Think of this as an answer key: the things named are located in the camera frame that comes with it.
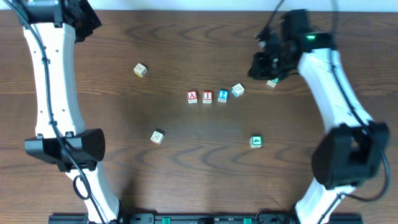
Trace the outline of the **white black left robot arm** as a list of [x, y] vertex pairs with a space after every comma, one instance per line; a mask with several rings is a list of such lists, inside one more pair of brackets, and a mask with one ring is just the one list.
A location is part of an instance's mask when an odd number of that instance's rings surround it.
[[104, 132], [86, 128], [75, 82], [75, 44], [91, 35], [100, 19], [86, 0], [9, 1], [8, 6], [23, 26], [34, 67], [37, 122], [25, 151], [65, 173], [88, 211], [79, 217], [52, 215], [50, 223], [119, 223], [120, 203], [102, 163]]

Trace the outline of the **red letter A block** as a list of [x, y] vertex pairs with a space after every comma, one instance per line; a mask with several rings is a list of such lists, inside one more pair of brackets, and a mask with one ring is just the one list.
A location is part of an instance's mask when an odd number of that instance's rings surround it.
[[192, 104], [192, 103], [197, 103], [198, 101], [198, 93], [197, 91], [188, 91], [187, 92], [187, 100], [188, 103]]

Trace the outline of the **blue number 2 block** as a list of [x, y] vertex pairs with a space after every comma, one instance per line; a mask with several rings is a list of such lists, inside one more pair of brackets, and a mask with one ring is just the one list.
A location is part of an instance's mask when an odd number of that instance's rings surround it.
[[228, 100], [229, 91], [228, 90], [220, 90], [218, 92], [218, 102], [226, 103]]

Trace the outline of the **red letter I block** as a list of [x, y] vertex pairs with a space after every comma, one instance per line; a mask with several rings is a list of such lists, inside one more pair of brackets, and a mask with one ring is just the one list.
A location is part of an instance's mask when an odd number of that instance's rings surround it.
[[212, 101], [213, 101], [213, 92], [212, 91], [204, 91], [202, 94], [203, 104], [211, 104]]

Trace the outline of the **blue edged picture block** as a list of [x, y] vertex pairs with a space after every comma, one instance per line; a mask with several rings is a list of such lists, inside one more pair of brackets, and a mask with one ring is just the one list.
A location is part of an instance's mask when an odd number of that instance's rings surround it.
[[239, 97], [242, 95], [245, 91], [245, 88], [241, 83], [236, 84], [235, 86], [232, 87], [231, 92], [235, 97]]

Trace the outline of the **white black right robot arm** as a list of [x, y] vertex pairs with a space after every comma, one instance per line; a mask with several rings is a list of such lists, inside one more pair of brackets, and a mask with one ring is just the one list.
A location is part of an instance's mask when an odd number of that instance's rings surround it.
[[325, 137], [312, 154], [313, 180], [285, 216], [285, 223], [328, 223], [344, 198], [384, 167], [381, 193], [391, 170], [385, 154], [389, 128], [361, 106], [344, 73], [333, 32], [311, 28], [307, 11], [288, 11], [280, 32], [265, 26], [256, 36], [261, 51], [248, 75], [255, 80], [284, 80], [296, 71], [307, 83], [321, 114]]

